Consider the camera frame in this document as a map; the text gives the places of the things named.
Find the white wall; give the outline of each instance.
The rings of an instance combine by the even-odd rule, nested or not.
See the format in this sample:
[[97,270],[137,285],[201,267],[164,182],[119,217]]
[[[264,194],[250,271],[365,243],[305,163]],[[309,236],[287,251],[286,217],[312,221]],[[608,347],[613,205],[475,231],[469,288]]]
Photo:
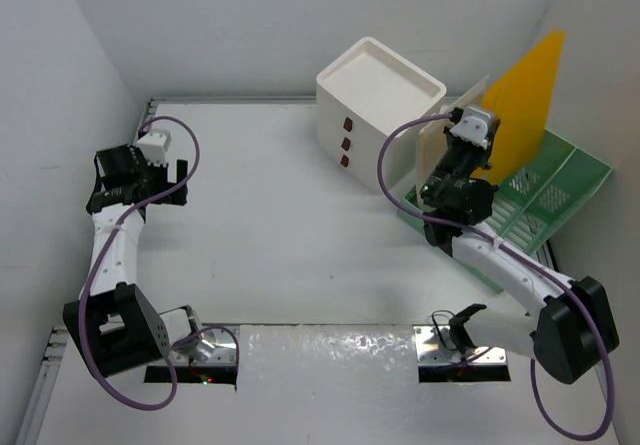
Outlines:
[[91,256],[96,149],[138,109],[74,0],[0,0],[0,443],[13,443]]
[[521,56],[549,0],[77,0],[136,97],[314,93],[371,35],[460,93]]
[[640,0],[553,0],[541,35],[567,31],[550,127],[615,173],[554,240],[563,270],[607,288],[620,334],[612,355],[621,443],[640,443]]

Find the metal mounting plate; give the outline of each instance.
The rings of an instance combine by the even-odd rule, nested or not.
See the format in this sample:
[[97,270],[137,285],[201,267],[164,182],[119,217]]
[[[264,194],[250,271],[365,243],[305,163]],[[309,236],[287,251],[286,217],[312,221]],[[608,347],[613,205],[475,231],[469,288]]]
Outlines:
[[[448,325],[440,325],[442,332],[449,330]],[[459,352],[452,352],[442,346],[433,325],[418,325],[413,327],[416,342],[416,354],[419,367],[441,367],[457,363],[464,358]],[[476,355],[485,351],[487,347],[471,350],[466,356]],[[496,367],[507,365],[507,354],[502,348],[494,348],[478,360],[471,362],[477,367]]]

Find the metal bracket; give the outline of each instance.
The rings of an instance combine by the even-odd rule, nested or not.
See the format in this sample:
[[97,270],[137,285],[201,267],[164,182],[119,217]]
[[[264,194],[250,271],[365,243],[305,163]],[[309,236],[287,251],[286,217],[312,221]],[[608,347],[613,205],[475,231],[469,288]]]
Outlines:
[[[449,326],[440,325],[440,332],[448,334]],[[502,348],[493,348],[478,360],[460,368],[446,367],[458,363],[465,357],[484,352],[488,347],[469,350],[465,355],[448,350],[442,345],[433,325],[413,327],[416,343],[416,358],[420,382],[485,382],[508,381],[507,354]],[[461,374],[461,370],[471,369],[472,373]]]
[[[238,325],[225,325],[233,332],[236,339],[240,337]],[[236,344],[224,330],[209,330],[202,334],[201,340],[188,353],[171,352],[169,360],[176,367],[179,383],[236,383],[238,351]],[[147,366],[145,382],[166,383],[170,381],[167,364],[158,360]]]

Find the cable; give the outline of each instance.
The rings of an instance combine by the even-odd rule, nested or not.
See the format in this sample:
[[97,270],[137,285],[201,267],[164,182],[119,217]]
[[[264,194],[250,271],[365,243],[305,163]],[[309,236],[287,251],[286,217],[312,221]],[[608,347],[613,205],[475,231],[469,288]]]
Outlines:
[[[442,218],[436,218],[436,217],[430,217],[428,215],[424,215],[420,212],[417,212],[415,210],[412,210],[409,207],[404,206],[398,199],[396,199],[391,192],[389,191],[389,188],[386,186],[386,184],[384,183],[384,177],[383,177],[383,173],[382,173],[382,164],[383,164],[383,160],[384,160],[384,155],[387,151],[387,149],[389,148],[389,145],[391,144],[391,142],[393,141],[394,138],[396,138],[399,134],[401,134],[402,132],[404,132],[405,130],[411,128],[411,127],[415,127],[416,125],[421,125],[421,124],[425,124],[425,123],[429,123],[432,122],[434,120],[442,120],[442,119],[448,119],[451,118],[451,114],[442,114],[442,115],[432,115],[430,117],[425,117],[425,118],[419,118],[417,120],[413,120],[409,123],[405,123],[404,125],[402,125],[401,127],[398,127],[396,130],[394,130],[388,137],[387,139],[384,141],[384,143],[382,144],[382,148],[380,149],[380,154],[378,155],[378,163],[377,163],[377,171],[378,171],[378,183],[380,184],[380,188],[382,189],[382,193],[384,193],[384,195],[389,199],[389,201],[391,203],[393,203],[397,208],[399,208],[400,210],[402,210],[403,212],[419,218],[420,220],[423,220],[425,222],[432,222],[432,223],[438,223],[441,225],[448,225],[451,227],[456,227],[456,228],[460,228],[464,231],[468,231],[468,232],[473,232],[476,233],[477,235],[481,236],[482,238],[484,238],[485,240],[487,240],[488,242],[493,244],[493,238],[491,237],[491,235],[489,235],[488,233],[479,230],[477,228],[474,227],[470,227],[468,225],[464,225],[462,223],[457,223],[451,220],[445,220]],[[522,255],[520,255],[520,253],[518,253],[516,250],[512,249],[510,246],[506,245],[505,243],[501,243],[499,245],[500,250],[502,250],[503,252],[505,252],[507,255],[509,255],[510,257],[512,257],[513,259],[515,259],[516,261],[520,262],[522,265],[525,265],[526,267],[530,268],[531,270],[539,273],[540,275],[544,276],[546,279],[550,280],[552,283],[554,283],[555,285],[557,285],[560,290],[562,290],[567,297],[569,297],[569,299],[575,304],[575,306],[578,308],[578,310],[580,310],[580,313],[582,314],[582,316],[584,317],[587,326],[589,327],[589,330],[591,332],[591,334],[593,335],[595,342],[596,342],[596,347],[598,348],[598,353],[600,354],[600,358],[602,360],[602,365],[604,368],[604,374],[605,374],[605,382],[607,385],[607,398],[606,398],[606,409],[605,409],[605,413],[604,413],[604,417],[602,419],[602,423],[600,424],[600,426],[592,433],[588,433],[588,434],[576,434],[570,431],[567,431],[563,428],[561,428],[557,423],[555,423],[551,417],[549,416],[549,414],[547,413],[547,411],[545,410],[543,404],[542,404],[542,400],[540,398],[540,392],[538,390],[538,386],[537,386],[537,381],[536,381],[536,374],[535,374],[535,361],[532,359],[531,360],[531,366],[530,366],[530,370],[531,370],[531,386],[533,387],[533,397],[536,401],[536,405],[538,406],[538,409],[540,410],[540,413],[542,414],[542,416],[544,417],[544,419],[546,420],[546,422],[558,433],[560,433],[561,435],[564,435],[565,437],[571,438],[573,440],[577,440],[577,441],[582,441],[582,442],[588,442],[588,441],[592,441],[592,440],[596,440],[600,437],[602,437],[605,432],[608,430],[609,426],[611,425],[611,422],[613,420],[613,410],[615,407],[615,383],[614,383],[614,379],[613,379],[613,369],[611,368],[611,361],[609,359],[609,354],[607,353],[607,349],[606,346],[604,344],[604,341],[602,340],[602,336],[600,335],[600,332],[598,331],[598,327],[596,325],[596,323],[594,322],[593,318],[591,317],[591,315],[589,314],[589,311],[587,310],[587,308],[584,306],[584,304],[580,301],[580,299],[576,296],[575,293],[573,293],[571,291],[571,289],[569,287],[567,287],[564,283],[562,283],[559,279],[557,279],[551,272],[549,272],[545,267],[541,266],[539,263],[524,257]]]
[[440,343],[442,344],[442,346],[449,350],[450,352],[456,352],[458,349],[457,348],[450,348],[447,346],[446,343],[444,343],[444,337],[442,336],[442,332],[440,331],[440,325],[438,324],[438,321],[436,320],[436,316],[440,316],[440,317],[444,317],[446,316],[446,314],[449,314],[451,316],[451,318],[455,317],[455,313],[453,313],[450,310],[436,310],[435,312],[431,313],[431,323],[433,324],[433,328],[436,329],[436,334],[438,335],[438,340],[440,340]]
[[152,403],[152,404],[141,403],[122,395],[118,390],[113,388],[113,386],[111,386],[111,384],[107,382],[107,379],[102,375],[102,373],[100,373],[100,370],[96,365],[95,359],[91,354],[91,347],[89,346],[89,338],[87,336],[87,303],[89,302],[91,286],[93,285],[93,282],[96,278],[98,270],[100,269],[102,261],[104,260],[104,257],[107,254],[109,247],[111,246],[111,244],[113,243],[113,240],[115,239],[117,233],[119,232],[120,226],[124,223],[126,218],[132,213],[134,213],[135,211],[143,207],[146,207],[147,205],[154,203],[166,197],[167,195],[171,195],[175,191],[182,188],[191,179],[191,177],[193,177],[193,174],[197,170],[198,164],[200,163],[200,144],[198,143],[198,139],[193,133],[193,130],[191,130],[191,128],[189,128],[189,126],[186,123],[184,123],[182,120],[179,120],[174,117],[169,117],[169,116],[153,117],[147,120],[146,122],[144,122],[140,127],[139,131],[141,132],[144,131],[147,127],[151,126],[152,123],[160,120],[168,120],[170,122],[177,123],[191,136],[191,140],[193,141],[193,146],[195,148],[195,159],[193,161],[193,167],[191,167],[191,170],[189,170],[189,173],[187,173],[187,175],[178,183],[176,183],[174,186],[165,190],[164,192],[158,193],[152,197],[142,200],[141,202],[133,204],[120,216],[120,218],[118,218],[115,226],[113,227],[113,230],[111,231],[111,233],[109,234],[109,237],[107,238],[107,241],[105,242],[104,246],[100,250],[100,253],[98,253],[98,256],[96,257],[96,261],[94,262],[93,266],[91,267],[91,270],[89,271],[89,276],[87,277],[87,281],[85,282],[84,288],[82,290],[82,294],[80,295],[80,311],[79,311],[79,318],[78,318],[80,348],[82,350],[82,355],[84,356],[84,360],[87,364],[87,368],[89,369],[89,372],[91,373],[93,378],[96,379],[96,381],[100,384],[100,386],[109,395],[111,395],[120,403],[128,407],[135,408],[137,410],[145,410],[145,411],[160,410],[161,408],[164,408],[167,405],[169,405],[171,401],[174,399],[174,397],[176,396],[176,392],[178,390],[178,375],[176,373],[175,367],[173,366],[173,363],[171,363],[171,360],[169,360],[168,357],[164,357],[164,361],[166,362],[167,367],[169,369],[169,375],[171,376],[171,392],[169,393],[169,396],[162,402]]

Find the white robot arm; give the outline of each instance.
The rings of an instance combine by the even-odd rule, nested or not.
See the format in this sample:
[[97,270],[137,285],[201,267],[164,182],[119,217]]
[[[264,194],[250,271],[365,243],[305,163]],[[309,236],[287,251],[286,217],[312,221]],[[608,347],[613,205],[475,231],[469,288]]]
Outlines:
[[587,308],[611,352],[619,339],[605,290],[590,277],[576,281],[540,264],[537,270],[527,266],[532,263],[527,255],[503,244],[483,223],[492,214],[497,187],[471,175],[490,167],[499,122],[476,106],[453,115],[455,125],[445,130],[448,150],[420,190],[432,209],[425,216],[435,219],[425,224],[426,238],[501,286],[524,310],[515,315],[471,305],[449,321],[444,345],[463,355],[480,346],[511,350],[535,359],[560,382],[573,383],[600,360],[600,353],[582,313],[554,281]]
[[[165,154],[170,141],[169,132],[153,130],[141,134],[133,145],[96,154],[96,185],[87,204],[95,232],[92,266],[113,228],[118,226],[118,219],[132,204],[174,185],[167,180]],[[186,161],[179,160],[178,182],[186,171]],[[156,203],[184,205],[186,196],[184,186]],[[105,377],[166,357],[176,342],[202,328],[188,305],[158,314],[137,287],[138,239],[145,220],[146,210],[141,209],[119,225],[119,233],[106,251],[90,290],[89,343],[96,365]],[[66,304],[63,318],[82,350],[78,310],[79,301]],[[181,352],[196,354],[200,342],[190,343]]]

